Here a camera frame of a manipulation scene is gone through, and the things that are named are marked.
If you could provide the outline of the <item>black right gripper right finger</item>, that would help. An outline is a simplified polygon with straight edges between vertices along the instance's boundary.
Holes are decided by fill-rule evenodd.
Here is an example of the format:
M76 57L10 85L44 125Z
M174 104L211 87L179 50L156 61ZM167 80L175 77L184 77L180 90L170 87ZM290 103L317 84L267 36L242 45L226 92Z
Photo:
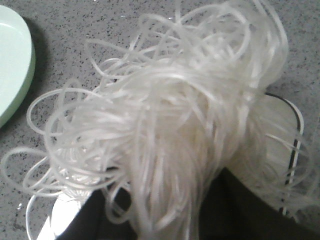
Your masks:
M318 234L282 216L229 170L211 183L199 217L201 240L316 240Z

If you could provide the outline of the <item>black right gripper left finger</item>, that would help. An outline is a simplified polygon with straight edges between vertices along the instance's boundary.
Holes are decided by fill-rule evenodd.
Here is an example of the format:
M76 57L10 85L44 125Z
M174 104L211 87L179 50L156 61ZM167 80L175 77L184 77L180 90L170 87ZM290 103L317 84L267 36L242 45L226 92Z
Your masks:
M105 197L101 190L95 190L58 238L60 240L136 240L137 234L127 221L115 224L107 219Z

